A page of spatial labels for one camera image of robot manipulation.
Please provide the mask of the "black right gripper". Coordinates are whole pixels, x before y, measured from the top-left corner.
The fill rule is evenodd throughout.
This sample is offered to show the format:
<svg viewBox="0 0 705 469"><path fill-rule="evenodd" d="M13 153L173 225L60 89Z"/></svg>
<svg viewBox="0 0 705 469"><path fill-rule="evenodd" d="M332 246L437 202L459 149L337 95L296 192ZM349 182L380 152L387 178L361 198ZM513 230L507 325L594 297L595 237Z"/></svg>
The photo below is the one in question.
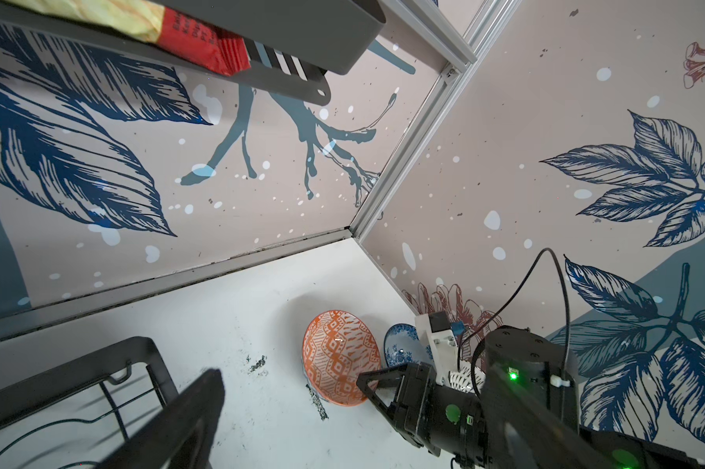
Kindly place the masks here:
<svg viewBox="0 0 705 469"><path fill-rule="evenodd" d="M481 400L436 383L430 365L407 363L360 373L363 396L402 437L439 457L458 463L487 462L487 429Z"/></svg>

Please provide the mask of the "orange patterned ceramic bowl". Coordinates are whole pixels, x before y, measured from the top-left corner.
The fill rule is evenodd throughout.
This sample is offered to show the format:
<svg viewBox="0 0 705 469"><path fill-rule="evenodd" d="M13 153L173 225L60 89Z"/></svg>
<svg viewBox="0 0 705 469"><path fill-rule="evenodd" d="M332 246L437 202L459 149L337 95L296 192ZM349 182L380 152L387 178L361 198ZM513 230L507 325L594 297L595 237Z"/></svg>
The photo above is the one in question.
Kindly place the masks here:
<svg viewBox="0 0 705 469"><path fill-rule="evenodd" d="M366 401L356 382L361 373L383 367L374 334L358 317L332 310L314 318L301 344L303 371L311 389L338 406Z"/></svg>

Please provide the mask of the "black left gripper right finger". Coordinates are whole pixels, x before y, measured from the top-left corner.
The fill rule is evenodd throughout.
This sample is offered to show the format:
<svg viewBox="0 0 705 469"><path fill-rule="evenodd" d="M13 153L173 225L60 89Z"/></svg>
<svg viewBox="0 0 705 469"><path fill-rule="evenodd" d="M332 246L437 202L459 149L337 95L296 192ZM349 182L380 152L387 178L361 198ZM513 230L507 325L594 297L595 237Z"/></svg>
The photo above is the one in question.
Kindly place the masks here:
<svg viewBox="0 0 705 469"><path fill-rule="evenodd" d="M491 468L614 468L528 391L493 365L483 386Z"/></svg>

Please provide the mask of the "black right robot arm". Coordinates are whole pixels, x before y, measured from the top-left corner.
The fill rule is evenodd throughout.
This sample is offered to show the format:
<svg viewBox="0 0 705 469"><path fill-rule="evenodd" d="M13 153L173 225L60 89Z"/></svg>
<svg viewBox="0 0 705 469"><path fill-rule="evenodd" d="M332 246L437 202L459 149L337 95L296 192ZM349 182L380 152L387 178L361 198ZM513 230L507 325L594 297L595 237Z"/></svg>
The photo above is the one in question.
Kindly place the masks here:
<svg viewBox="0 0 705 469"><path fill-rule="evenodd" d="M676 338L641 350L583 387L568 343L502 326L469 361L452 333L429 336L432 361L361 373L387 423L459 468L694 468L657 443L661 412L705 443L705 346Z"/></svg>

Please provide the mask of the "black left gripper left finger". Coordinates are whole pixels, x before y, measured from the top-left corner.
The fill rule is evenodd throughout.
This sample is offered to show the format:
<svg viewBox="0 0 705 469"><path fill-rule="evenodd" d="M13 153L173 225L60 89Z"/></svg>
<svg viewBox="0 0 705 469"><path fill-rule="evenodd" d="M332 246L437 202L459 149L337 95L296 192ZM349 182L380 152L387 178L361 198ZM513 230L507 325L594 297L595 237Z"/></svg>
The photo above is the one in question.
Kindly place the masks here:
<svg viewBox="0 0 705 469"><path fill-rule="evenodd" d="M208 468L224 398L221 372L208 369L98 466Z"/></svg>

